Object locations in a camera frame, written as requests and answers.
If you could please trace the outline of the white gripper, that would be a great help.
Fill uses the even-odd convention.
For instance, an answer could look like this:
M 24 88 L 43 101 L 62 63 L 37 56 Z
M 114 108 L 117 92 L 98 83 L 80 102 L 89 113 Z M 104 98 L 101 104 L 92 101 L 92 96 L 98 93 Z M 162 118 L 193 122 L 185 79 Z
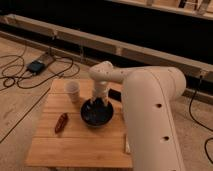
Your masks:
M 108 102 L 108 83 L 105 81 L 95 81 L 93 84 L 92 100 L 100 98 L 104 103 Z

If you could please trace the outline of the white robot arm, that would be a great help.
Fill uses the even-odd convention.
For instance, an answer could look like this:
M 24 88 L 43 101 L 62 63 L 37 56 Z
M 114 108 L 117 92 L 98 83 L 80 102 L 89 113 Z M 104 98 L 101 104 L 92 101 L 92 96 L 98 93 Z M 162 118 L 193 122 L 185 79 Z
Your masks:
M 103 94 L 99 83 L 122 85 L 121 102 L 133 171 L 185 171 L 170 102 L 186 89 L 176 67 L 115 68 L 104 61 L 92 66 L 93 96 Z

